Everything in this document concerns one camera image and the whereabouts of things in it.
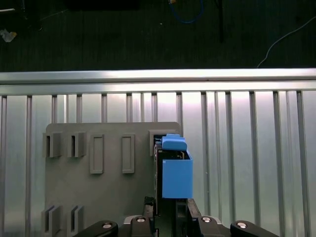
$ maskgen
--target dark floor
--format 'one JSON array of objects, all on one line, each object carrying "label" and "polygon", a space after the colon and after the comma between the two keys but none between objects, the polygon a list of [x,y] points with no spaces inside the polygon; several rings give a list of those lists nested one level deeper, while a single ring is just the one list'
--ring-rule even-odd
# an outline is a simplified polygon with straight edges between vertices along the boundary
[{"label": "dark floor", "polygon": [[[185,18],[199,0],[177,0]],[[39,5],[42,30],[25,30],[17,15],[0,25],[18,36],[0,39],[0,71],[65,71],[175,68],[255,68],[269,46],[316,15],[315,0],[224,0],[225,42],[219,42],[218,10],[204,0],[193,24],[175,20],[167,0],[140,0],[138,10],[65,11],[62,0]],[[316,67],[316,20],[271,51],[262,67]]]}]

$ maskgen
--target blue box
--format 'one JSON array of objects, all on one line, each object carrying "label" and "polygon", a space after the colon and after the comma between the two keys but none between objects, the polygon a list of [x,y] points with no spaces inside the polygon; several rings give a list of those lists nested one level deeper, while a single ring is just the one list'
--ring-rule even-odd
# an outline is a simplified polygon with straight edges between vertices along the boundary
[{"label": "blue box", "polygon": [[164,159],[162,161],[162,197],[193,198],[193,160]]}]

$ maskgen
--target blue plastic block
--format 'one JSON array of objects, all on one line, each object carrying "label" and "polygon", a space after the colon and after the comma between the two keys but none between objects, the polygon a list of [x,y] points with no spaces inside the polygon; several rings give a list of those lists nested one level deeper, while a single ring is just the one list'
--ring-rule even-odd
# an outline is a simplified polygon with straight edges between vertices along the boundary
[{"label": "blue plastic block", "polygon": [[162,149],[171,151],[186,151],[188,148],[184,137],[179,134],[167,134],[162,137]]},{"label": "blue plastic block", "polygon": [[162,161],[162,197],[193,198],[193,160],[164,159]]}]

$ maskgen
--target cable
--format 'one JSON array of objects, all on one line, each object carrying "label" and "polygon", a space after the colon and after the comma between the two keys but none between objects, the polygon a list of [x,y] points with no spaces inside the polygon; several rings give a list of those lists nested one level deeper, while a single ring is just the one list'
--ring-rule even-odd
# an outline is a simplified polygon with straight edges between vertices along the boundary
[{"label": "cable", "polygon": [[67,11],[68,9],[64,9],[64,10],[62,10],[62,11],[59,11],[59,12],[56,12],[56,13],[53,13],[53,14],[51,14],[51,15],[49,15],[49,16],[46,16],[46,17],[43,17],[42,19],[40,19],[40,21],[43,21],[43,20],[45,20],[45,19],[47,19],[47,18],[49,18],[49,17],[52,17],[52,16],[55,16],[55,15],[58,15],[58,14],[60,14],[60,13],[64,13],[65,11]]},{"label": "cable", "polygon": [[257,68],[259,68],[259,67],[261,66],[261,64],[263,64],[263,63],[267,60],[268,55],[269,55],[271,49],[273,48],[273,46],[275,46],[277,43],[279,43],[282,39],[284,39],[284,38],[288,37],[289,35],[291,35],[291,34],[297,32],[297,31],[299,31],[300,29],[304,28],[306,25],[308,25],[308,24],[309,24],[311,21],[313,21],[314,19],[316,19],[316,16],[314,16],[312,19],[310,19],[308,22],[306,22],[303,26],[297,28],[297,29],[294,30],[294,31],[291,31],[290,33],[287,33],[286,35],[284,35],[284,36],[282,36],[281,38],[279,38],[276,42],[274,42],[274,43],[270,46],[270,48],[268,49],[267,54],[266,54],[266,57],[258,64]]},{"label": "cable", "polygon": [[191,20],[191,21],[184,21],[184,20],[182,20],[182,19],[179,17],[179,15],[176,13],[174,7],[172,6],[172,3],[169,2],[169,6],[170,6],[170,8],[171,8],[171,11],[172,11],[174,17],[175,17],[178,21],[180,21],[181,23],[184,23],[184,24],[191,24],[191,23],[195,22],[196,20],[198,20],[198,19],[202,16],[202,14],[203,14],[203,12],[204,12],[203,0],[200,0],[200,4],[201,4],[201,11],[200,11],[199,14],[196,16],[196,18],[194,18],[194,19]]}]

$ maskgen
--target aluminum rail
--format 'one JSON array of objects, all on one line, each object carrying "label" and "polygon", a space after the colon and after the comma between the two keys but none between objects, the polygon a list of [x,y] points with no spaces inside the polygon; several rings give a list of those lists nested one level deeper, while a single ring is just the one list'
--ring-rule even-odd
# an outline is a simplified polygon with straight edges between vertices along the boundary
[{"label": "aluminum rail", "polygon": [[0,84],[315,80],[316,68],[0,73]]}]

